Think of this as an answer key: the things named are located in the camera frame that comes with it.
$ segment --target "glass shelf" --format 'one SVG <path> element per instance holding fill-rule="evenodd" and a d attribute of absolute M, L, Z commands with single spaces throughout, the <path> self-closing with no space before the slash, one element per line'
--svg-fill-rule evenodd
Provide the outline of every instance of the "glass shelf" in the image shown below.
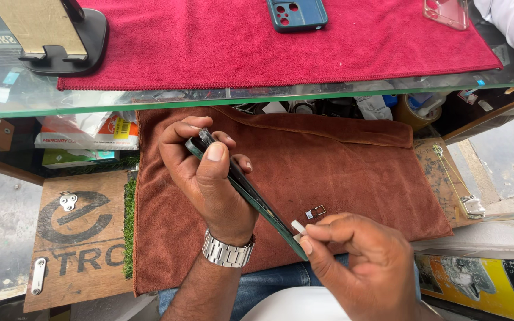
<path fill-rule="evenodd" d="M 482 88 L 514 87 L 514 49 L 508 46 L 494 25 L 481 18 L 472 1 L 469 16 L 483 39 L 503 61 L 503 70 L 339 84 L 153 91 L 58 91 L 57 78 L 36 76 L 22 68 L 17 60 L 21 47 L 0 18 L 0 118 L 453 91 L 477 88 L 477 79 L 485 82 Z M 8 77 L 10 73 L 19 75 L 13 80 L 15 75 Z"/>

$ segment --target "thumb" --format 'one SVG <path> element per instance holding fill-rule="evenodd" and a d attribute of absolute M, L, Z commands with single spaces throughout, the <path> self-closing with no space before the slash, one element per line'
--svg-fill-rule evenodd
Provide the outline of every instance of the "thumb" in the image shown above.
<path fill-rule="evenodd" d="M 212 143 L 204 153 L 196 173 L 199 190 L 206 201 L 219 205 L 236 193 L 227 179 L 229 165 L 227 146 L 221 142 Z"/>
<path fill-rule="evenodd" d="M 346 295 L 346 290 L 356 284 L 356 277 L 334 259 L 324 243 L 305 235 L 300 238 L 300 245 L 307 254 L 316 277 L 337 299 Z"/>

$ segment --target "metal watch strap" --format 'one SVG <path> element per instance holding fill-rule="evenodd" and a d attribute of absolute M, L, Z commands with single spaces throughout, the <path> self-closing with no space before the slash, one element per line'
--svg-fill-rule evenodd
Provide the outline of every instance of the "metal watch strap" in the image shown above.
<path fill-rule="evenodd" d="M 211 263 L 225 267 L 243 267 L 249 262 L 249 257 L 255 245 L 255 236 L 251 236 L 249 244 L 233 246 L 220 242 L 206 230 L 206 240 L 203 243 L 203 256 Z"/>

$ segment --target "hand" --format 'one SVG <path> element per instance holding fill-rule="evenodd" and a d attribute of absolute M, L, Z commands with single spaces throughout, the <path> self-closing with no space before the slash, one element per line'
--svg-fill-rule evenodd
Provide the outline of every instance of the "hand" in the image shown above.
<path fill-rule="evenodd" d="M 403 235 L 361 215 L 329 215 L 306 226 L 300 244 L 320 282 L 354 321 L 416 320 L 413 249 Z M 350 253 L 348 268 L 324 242 Z"/>
<path fill-rule="evenodd" d="M 208 147 L 202 160 L 184 145 L 190 137 L 198 136 L 200 128 L 212 124 L 210 117 L 190 116 L 169 125 L 158 141 L 160 155 L 172 180 L 206 220 L 211 235 L 226 244 L 246 245 L 259 214 L 227 179 L 229 150 L 235 148 L 235 141 L 222 131 L 213 132 L 217 142 Z M 253 170 L 247 156 L 232 158 L 245 173 Z"/>

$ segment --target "green smartphone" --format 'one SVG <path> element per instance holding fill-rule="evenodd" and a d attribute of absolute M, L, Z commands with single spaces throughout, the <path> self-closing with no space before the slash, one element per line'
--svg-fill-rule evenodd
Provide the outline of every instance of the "green smartphone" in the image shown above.
<path fill-rule="evenodd" d="M 215 142 L 215 140 L 211 136 L 211 133 L 207 128 L 204 128 L 199 131 L 199 137 L 188 139 L 186 148 L 197 158 L 202 159 L 206 149 L 213 142 Z M 291 230 L 283 223 L 283 220 L 275 213 L 273 207 L 265 201 L 255 186 L 251 184 L 243 171 L 239 168 L 239 165 L 231 158 L 229 160 L 229 174 L 227 178 L 229 178 L 233 188 L 275 227 L 281 237 L 291 246 L 293 251 L 295 251 L 301 259 L 308 261 L 303 248 L 300 246 L 299 242 L 293 238 Z"/>

